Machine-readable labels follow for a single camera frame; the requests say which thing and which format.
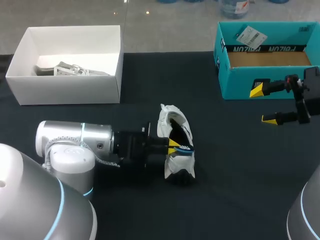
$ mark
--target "shoe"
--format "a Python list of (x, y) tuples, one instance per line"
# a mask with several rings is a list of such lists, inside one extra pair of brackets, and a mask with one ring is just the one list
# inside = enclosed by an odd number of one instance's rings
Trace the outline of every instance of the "shoe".
[[(193, 146), (192, 133), (185, 115), (174, 105), (161, 104), (157, 125), (160, 138), (170, 138), (182, 146)], [(168, 154), (164, 164), (164, 178), (179, 184), (189, 184), (196, 178), (195, 153), (192, 155)]]
[(67, 64), (63, 61), (54, 67), (48, 68), (41, 68), (35, 65), (34, 71), (37, 76), (110, 76), (103, 71), (85, 69), (78, 65)]

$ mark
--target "yellow plastic part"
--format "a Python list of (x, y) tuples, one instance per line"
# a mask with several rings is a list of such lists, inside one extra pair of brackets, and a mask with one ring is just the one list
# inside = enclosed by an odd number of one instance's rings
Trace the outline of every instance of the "yellow plastic part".
[(257, 86), (256, 88), (252, 89), (250, 92), (250, 98), (256, 98), (256, 97), (261, 97), (264, 96), (264, 93), (262, 92), (262, 86), (263, 86), (263, 82)]
[(277, 121), (275, 119), (271, 119), (271, 120), (265, 120), (264, 121), (264, 116), (262, 115), (262, 119), (261, 119), (262, 122), (264, 123), (267, 123), (267, 124), (275, 124), (275, 125), (278, 125)]
[(169, 138), (169, 147), (180, 147), (180, 144)]
[(180, 146), (181, 145), (179, 143), (177, 143), (169, 138), (168, 154), (172, 154), (172, 153), (176, 152), (176, 150), (174, 148), (170, 148), (170, 147), (180, 147)]
[(176, 152), (174, 148), (168, 148), (168, 154), (173, 154), (174, 152)]

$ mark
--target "cable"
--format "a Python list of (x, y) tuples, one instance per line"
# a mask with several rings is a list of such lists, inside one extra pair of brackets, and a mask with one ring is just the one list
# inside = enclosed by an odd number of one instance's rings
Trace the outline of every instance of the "cable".
[(81, 146), (83, 148), (86, 148), (90, 150), (94, 154), (94, 158), (98, 163), (108, 165), (108, 166), (113, 166), (119, 168), (120, 165), (117, 162), (111, 162), (111, 161), (104, 161), (100, 159), (94, 151), (84, 142), (76, 137), (70, 137), (70, 136), (60, 136), (53, 138), (47, 142), (44, 148), (44, 164), (42, 164), (42, 167), (45, 168), (47, 171), (51, 171), (51, 162), (50, 162), (50, 151), (51, 148), (53, 147), (54, 144), (70, 144), (70, 145), (75, 145), (75, 146)]

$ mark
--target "teal cardboard box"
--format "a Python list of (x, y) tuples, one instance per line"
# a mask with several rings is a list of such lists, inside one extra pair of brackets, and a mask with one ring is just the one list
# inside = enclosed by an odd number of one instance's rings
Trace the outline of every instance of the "teal cardboard box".
[[(267, 36), (257, 48), (249, 46), (258, 34), (247, 45), (238, 41), (248, 26)], [(219, 22), (214, 62), (222, 97), (249, 99), (250, 91), (261, 79), (273, 82), (297, 74), (303, 80), (304, 69), (320, 66), (320, 25), (318, 22)], [(263, 97), (291, 98), (292, 92), (286, 91)]]

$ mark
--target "black tablecloth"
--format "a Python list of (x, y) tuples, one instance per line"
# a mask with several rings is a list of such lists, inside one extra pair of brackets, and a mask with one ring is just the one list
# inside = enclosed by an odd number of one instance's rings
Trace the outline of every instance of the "black tablecloth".
[(197, 183), (165, 182), (163, 165), (136, 179), (99, 165), (97, 239), (287, 239), (287, 213), (319, 164), (320, 118), (275, 126), (262, 114), (294, 110), (293, 100), (223, 100), (212, 52), (128, 53), (122, 76), (121, 104), (20, 106), (2, 75), (0, 143), (40, 163), (34, 142), (43, 120), (114, 130), (151, 121), (155, 135), (160, 103), (176, 105), (191, 126)]

